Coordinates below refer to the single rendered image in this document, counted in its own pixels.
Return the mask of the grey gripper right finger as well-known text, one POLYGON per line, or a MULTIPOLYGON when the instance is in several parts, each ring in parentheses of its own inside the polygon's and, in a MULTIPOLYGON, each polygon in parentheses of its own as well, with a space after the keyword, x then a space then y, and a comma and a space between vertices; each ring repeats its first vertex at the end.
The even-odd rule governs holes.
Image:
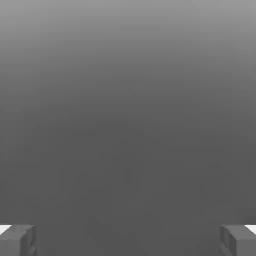
POLYGON ((256 224, 221 225, 219 235, 223 256, 256 256, 256 224))

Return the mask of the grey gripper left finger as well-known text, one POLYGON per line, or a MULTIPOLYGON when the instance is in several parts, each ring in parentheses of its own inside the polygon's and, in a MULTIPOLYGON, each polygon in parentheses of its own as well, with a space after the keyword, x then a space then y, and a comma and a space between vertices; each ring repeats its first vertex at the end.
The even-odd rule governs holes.
POLYGON ((37 227, 0 224, 0 256, 38 256, 37 227))

